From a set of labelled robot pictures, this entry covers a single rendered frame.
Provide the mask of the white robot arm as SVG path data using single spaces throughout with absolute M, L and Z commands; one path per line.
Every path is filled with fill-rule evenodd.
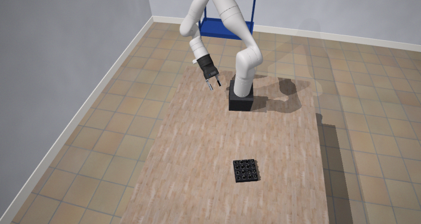
M 197 22 L 200 21 L 209 0 L 193 0 L 189 12 L 180 25 L 183 37 L 192 36 L 190 47 L 192 51 L 204 46 Z M 244 49 L 236 55 L 236 76 L 234 93 L 246 97 L 250 93 L 255 67 L 263 62 L 262 53 L 254 40 L 235 0 L 212 0 L 223 25 L 237 35 L 245 43 Z

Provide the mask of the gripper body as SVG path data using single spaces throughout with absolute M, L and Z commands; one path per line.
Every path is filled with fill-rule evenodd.
M 205 79 L 211 78 L 219 73 L 205 46 L 197 48 L 193 53 L 196 58 L 193 60 L 193 64 L 199 64 L 204 73 Z

